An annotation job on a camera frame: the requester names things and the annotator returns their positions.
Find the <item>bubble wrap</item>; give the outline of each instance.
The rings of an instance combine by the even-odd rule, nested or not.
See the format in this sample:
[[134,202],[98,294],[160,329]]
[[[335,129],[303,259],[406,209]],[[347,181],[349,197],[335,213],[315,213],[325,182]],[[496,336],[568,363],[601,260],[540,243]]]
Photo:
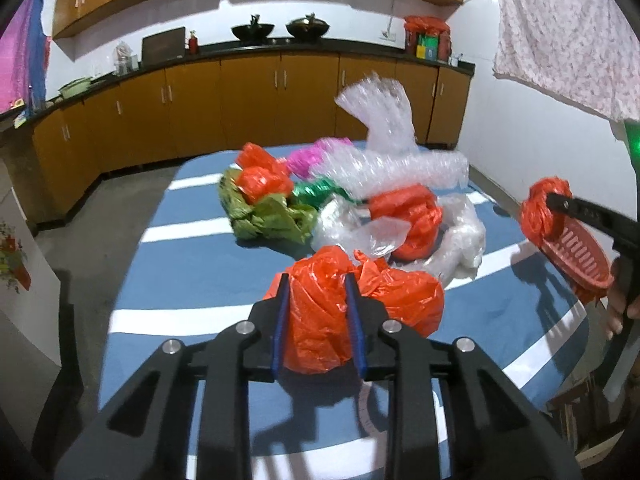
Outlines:
[[362,224],[353,204],[334,197],[319,211],[311,247],[338,245],[350,258],[358,249],[371,258],[388,256],[404,243],[411,224],[387,216]]
[[388,155],[361,152],[355,146],[337,146],[324,154],[322,163],[311,169],[315,177],[326,176],[354,200],[422,184],[430,189],[465,187],[469,163],[460,152],[418,152]]
[[411,103],[395,79],[375,72],[347,86],[335,99],[368,129],[367,149],[378,153],[417,153]]
[[416,260],[398,267],[402,270],[424,270],[447,285],[459,264],[467,269],[480,266],[486,245],[486,231],[466,195],[453,193],[441,196],[438,206],[443,209],[442,224],[449,227],[440,247],[428,260]]

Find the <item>black countertop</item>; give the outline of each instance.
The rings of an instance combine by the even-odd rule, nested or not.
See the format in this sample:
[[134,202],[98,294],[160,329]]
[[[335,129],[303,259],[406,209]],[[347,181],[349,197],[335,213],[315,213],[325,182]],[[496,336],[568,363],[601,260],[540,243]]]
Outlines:
[[444,66],[471,77],[473,77],[476,71],[476,66],[473,63],[460,61],[457,67],[453,67],[449,66],[447,63],[442,63],[439,61],[418,59],[415,56],[406,54],[401,48],[375,43],[365,43],[363,41],[320,39],[316,43],[300,43],[293,38],[273,38],[269,39],[265,44],[258,45],[247,45],[241,43],[240,41],[225,41],[223,43],[201,45],[198,54],[190,55],[185,53],[184,57],[172,59],[152,66],[145,66],[144,64],[142,64],[139,70],[130,72],[127,75],[116,76],[113,74],[107,74],[105,76],[102,76],[92,82],[89,89],[85,92],[75,95],[69,99],[64,99],[54,104],[53,106],[46,108],[46,110],[32,115],[20,128],[43,119],[58,108],[66,107],[71,104],[80,102],[81,100],[86,99],[93,94],[101,92],[122,81],[126,81],[127,79],[142,75],[144,73],[154,72],[155,70],[162,70],[163,68],[168,68],[184,63],[193,63],[207,59],[221,59],[223,57],[238,56],[240,54],[260,54],[263,52],[335,52],[336,54],[387,57],[390,59],[397,59],[426,66]]

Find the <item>pink cloth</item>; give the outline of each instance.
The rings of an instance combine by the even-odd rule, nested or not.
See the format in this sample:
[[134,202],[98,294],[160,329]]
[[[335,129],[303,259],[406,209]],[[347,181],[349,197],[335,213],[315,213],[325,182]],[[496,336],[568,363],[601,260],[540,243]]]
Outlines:
[[0,38],[0,110],[28,99],[27,38],[33,0],[24,0]]
[[614,0],[500,0],[495,74],[640,121],[640,42]]

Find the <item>metal screw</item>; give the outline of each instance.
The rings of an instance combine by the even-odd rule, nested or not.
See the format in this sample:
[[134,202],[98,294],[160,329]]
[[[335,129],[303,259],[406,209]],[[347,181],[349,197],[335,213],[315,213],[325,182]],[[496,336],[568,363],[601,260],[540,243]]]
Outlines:
[[180,348],[182,348],[182,343],[177,339],[167,339],[162,343],[162,351],[165,354],[175,354],[180,351]]
[[396,321],[395,319],[387,319],[382,324],[382,330],[384,330],[385,332],[389,332],[390,334],[395,334],[396,332],[400,332],[401,328],[402,328],[402,324],[399,321]]
[[471,352],[476,348],[476,343],[471,341],[468,337],[461,337],[456,341],[456,346],[461,352]]
[[236,332],[242,335],[250,334],[255,330],[255,325],[251,321],[241,321],[236,325]]

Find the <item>white wall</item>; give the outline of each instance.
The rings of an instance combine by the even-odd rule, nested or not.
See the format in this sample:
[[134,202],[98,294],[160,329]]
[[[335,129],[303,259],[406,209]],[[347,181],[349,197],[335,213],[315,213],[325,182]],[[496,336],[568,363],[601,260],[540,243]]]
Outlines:
[[[71,40],[52,44],[47,72],[47,98],[58,88],[80,76],[94,76],[113,70],[113,49],[126,41],[140,55],[142,38],[176,27],[195,30],[200,44],[234,40],[231,27],[248,23],[260,14],[264,23],[276,25],[273,37],[288,36],[286,23],[315,12],[331,29],[327,38],[370,41],[404,47],[402,17],[430,14],[441,9],[420,0],[396,0],[392,33],[395,43],[381,39],[386,30],[393,0],[151,0],[124,10],[98,23]],[[44,32],[51,34],[55,0],[45,0]]]
[[[636,218],[635,175],[609,121],[494,77],[499,22],[498,0],[471,0],[447,20],[453,49],[476,64],[459,149],[517,200],[556,174],[576,196]],[[609,250],[610,239],[598,238]]]

